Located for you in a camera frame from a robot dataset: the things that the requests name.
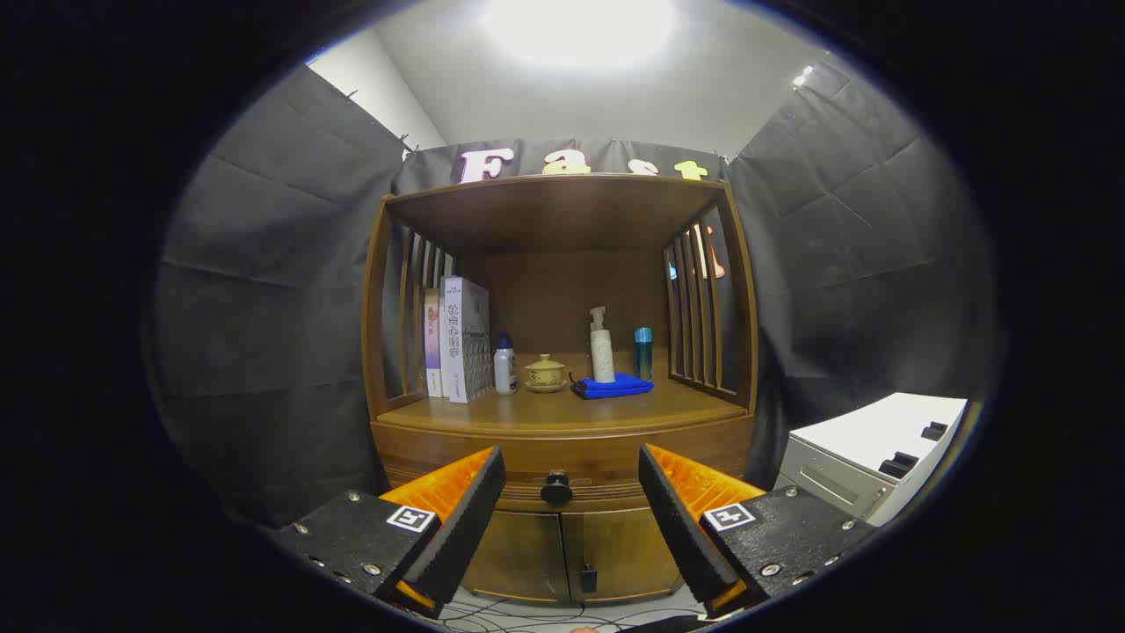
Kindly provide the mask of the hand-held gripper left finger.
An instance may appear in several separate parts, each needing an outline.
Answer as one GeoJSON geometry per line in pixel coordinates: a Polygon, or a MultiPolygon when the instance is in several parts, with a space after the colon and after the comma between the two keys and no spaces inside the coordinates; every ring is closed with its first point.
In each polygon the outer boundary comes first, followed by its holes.
{"type": "Polygon", "coordinates": [[[505,483],[501,447],[484,447],[389,492],[340,492],[260,533],[345,593],[435,620],[461,586],[505,483]]]}

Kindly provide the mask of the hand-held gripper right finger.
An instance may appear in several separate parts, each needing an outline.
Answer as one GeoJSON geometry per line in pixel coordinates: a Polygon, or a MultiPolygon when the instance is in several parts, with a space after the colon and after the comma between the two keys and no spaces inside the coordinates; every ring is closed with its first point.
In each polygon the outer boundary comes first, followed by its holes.
{"type": "Polygon", "coordinates": [[[680,577],[716,620],[843,566],[876,530],[799,486],[764,491],[646,442],[638,480],[680,577]]]}

